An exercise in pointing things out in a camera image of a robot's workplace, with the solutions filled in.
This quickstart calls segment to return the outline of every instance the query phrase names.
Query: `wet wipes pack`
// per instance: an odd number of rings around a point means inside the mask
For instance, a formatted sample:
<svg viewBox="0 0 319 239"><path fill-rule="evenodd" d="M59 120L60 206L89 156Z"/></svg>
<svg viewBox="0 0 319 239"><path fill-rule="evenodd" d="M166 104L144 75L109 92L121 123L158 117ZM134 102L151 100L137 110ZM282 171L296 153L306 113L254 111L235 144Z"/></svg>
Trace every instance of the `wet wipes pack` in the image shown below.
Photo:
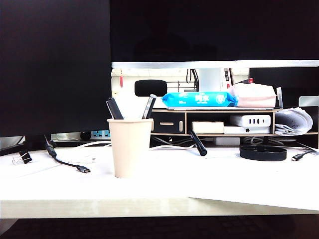
<svg viewBox="0 0 319 239"><path fill-rule="evenodd" d="M162 97L167 107L233 107L237 100L228 92L167 93Z"/></svg>

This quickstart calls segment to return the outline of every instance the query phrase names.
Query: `marker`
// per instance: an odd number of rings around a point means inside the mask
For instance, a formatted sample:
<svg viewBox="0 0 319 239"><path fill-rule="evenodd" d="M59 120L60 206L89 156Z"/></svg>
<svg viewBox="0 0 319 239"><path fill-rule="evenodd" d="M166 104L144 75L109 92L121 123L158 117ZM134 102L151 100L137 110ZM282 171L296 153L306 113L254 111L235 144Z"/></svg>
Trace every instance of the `marker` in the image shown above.
<svg viewBox="0 0 319 239"><path fill-rule="evenodd" d="M192 129L189 131L189 136L195 142L200 156L205 156L207 154L207 150Z"/></svg>
<svg viewBox="0 0 319 239"><path fill-rule="evenodd" d="M111 116L115 120L123 120L123 116L121 114L121 111L118 107L118 105L115 102L115 99L113 97L109 97L109 99L106 101L106 105L109 108L109 111L111 113Z"/></svg>
<svg viewBox="0 0 319 239"><path fill-rule="evenodd" d="M144 114L142 116L142 119L149 119L150 118L155 100L156 100L156 95L151 94L149 97L149 101L146 104L146 108L145 108Z"/></svg>

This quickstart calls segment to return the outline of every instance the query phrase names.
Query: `black monitor screen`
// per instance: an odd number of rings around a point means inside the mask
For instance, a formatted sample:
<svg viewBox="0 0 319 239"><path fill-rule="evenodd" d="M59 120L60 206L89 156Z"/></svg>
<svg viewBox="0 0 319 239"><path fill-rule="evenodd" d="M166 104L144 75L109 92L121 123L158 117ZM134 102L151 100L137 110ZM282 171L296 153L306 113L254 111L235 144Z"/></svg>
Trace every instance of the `black monitor screen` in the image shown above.
<svg viewBox="0 0 319 239"><path fill-rule="evenodd" d="M275 90L281 87L284 107L298 106L300 96L319 95L319 67L250 68L249 77Z"/></svg>
<svg viewBox="0 0 319 239"><path fill-rule="evenodd" d="M112 62L315 60L317 0L111 0Z"/></svg>
<svg viewBox="0 0 319 239"><path fill-rule="evenodd" d="M108 0L0 1L0 136L106 129Z"/></svg>

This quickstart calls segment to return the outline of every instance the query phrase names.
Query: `cable connector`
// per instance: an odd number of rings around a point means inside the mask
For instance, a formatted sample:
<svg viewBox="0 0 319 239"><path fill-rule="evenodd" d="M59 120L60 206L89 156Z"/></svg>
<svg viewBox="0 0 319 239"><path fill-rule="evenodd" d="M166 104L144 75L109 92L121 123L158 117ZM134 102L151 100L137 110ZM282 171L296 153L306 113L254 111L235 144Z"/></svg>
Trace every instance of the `cable connector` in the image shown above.
<svg viewBox="0 0 319 239"><path fill-rule="evenodd" d="M312 150L309 150L309 151L306 151L304 153L299 153L299 154L296 154L295 156L293 156L291 158L292 161L299 161L305 154L307 153L313 153L313 152L316 152L314 151L313 149Z"/></svg>
<svg viewBox="0 0 319 239"><path fill-rule="evenodd" d="M78 167L76 167L80 172L82 172L82 173L89 173L89 172L91 172L91 170L89 169L89 168L87 168L87 167L84 167L84 166L78 166Z"/></svg>
<svg viewBox="0 0 319 239"><path fill-rule="evenodd" d="M299 154L296 154L295 156L293 156L293 157L291 158L291 160L292 160L292 161L298 161L298 160L300 160L303 156L304 156L303 154L299 153Z"/></svg>
<svg viewBox="0 0 319 239"><path fill-rule="evenodd" d="M56 154L54 148L50 144L47 145L46 150L48 151L48 153L50 154L50 156L52 158L56 157L57 154Z"/></svg>

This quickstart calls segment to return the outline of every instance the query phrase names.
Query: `keyboard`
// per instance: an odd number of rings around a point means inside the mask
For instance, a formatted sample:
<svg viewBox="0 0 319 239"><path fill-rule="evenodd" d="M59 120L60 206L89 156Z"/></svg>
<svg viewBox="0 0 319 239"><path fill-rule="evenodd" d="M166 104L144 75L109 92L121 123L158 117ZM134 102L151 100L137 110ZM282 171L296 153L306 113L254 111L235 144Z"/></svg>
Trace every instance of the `keyboard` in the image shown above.
<svg viewBox="0 0 319 239"><path fill-rule="evenodd" d="M19 219L0 239L270 239L259 216Z"/></svg>

